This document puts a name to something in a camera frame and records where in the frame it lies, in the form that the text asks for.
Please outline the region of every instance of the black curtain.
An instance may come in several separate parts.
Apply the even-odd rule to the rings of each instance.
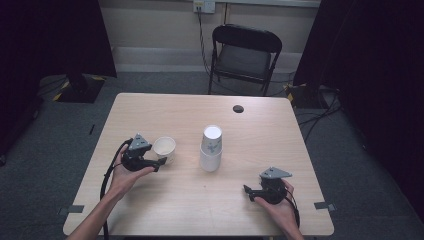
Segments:
[[[422,1],[322,0],[296,73],[340,90],[368,150],[422,220],[423,11]]]
[[[69,70],[116,77],[97,0],[1,0],[0,34],[1,153],[43,77]]]

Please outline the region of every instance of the wrist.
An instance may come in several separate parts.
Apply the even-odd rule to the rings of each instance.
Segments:
[[[279,224],[281,230],[284,232],[288,239],[304,239],[296,221],[291,219],[283,219]]]
[[[119,190],[117,188],[110,188],[106,192],[106,194],[103,198],[106,198],[106,199],[111,200],[111,201],[118,202],[119,200],[121,200],[124,197],[124,195],[125,195],[124,191]]]

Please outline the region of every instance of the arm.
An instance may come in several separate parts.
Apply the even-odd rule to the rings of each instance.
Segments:
[[[121,165],[122,154],[128,146],[122,148],[115,162],[112,183],[109,190],[91,211],[84,221],[69,235],[67,239],[95,239],[103,224],[106,222],[112,209],[124,195],[132,188],[140,177],[154,171],[153,167],[143,168],[137,172],[130,172]]]
[[[287,186],[287,191],[293,194],[294,188],[286,180],[282,179],[284,184]],[[255,197],[255,202],[261,205],[271,216],[278,227],[284,232],[289,240],[301,240],[304,239],[302,233],[296,224],[293,207],[290,203],[284,199],[279,204],[269,204],[261,197]]]

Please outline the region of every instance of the gray carpet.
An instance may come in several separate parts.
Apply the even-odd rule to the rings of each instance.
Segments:
[[[52,84],[40,90],[45,102],[38,117],[0,168],[0,239],[66,237],[62,231],[66,216],[58,211],[72,205],[118,93],[206,94],[208,84],[208,76],[201,72],[119,73],[117,79],[107,79],[94,104],[81,104],[52,101],[57,89],[49,90],[61,83],[55,82],[60,78],[43,79],[42,84]],[[274,81],[289,79],[288,74],[273,76]],[[261,95],[259,85],[228,79],[222,84],[225,88],[214,84],[215,94]],[[272,83],[268,95],[285,97],[282,86]],[[332,97],[326,94],[328,102]],[[324,110],[295,112],[302,122]],[[312,124],[302,125],[304,137]],[[326,239],[424,239],[423,224],[390,175],[363,150],[359,136],[339,111],[321,119],[306,141],[324,197],[337,207],[331,212],[335,232]]]

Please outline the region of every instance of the gray plastic part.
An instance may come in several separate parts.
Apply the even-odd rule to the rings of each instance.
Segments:
[[[259,176],[261,176],[263,178],[274,179],[274,178],[291,177],[291,176],[293,176],[293,174],[286,172],[286,171],[283,171],[283,170],[276,168],[276,167],[270,167],[267,170],[265,170],[264,172],[262,172]]]
[[[147,148],[149,147],[149,142],[144,139],[140,133],[137,133],[134,137],[134,140],[131,142],[131,145],[129,146],[130,150],[136,150],[140,148]]]

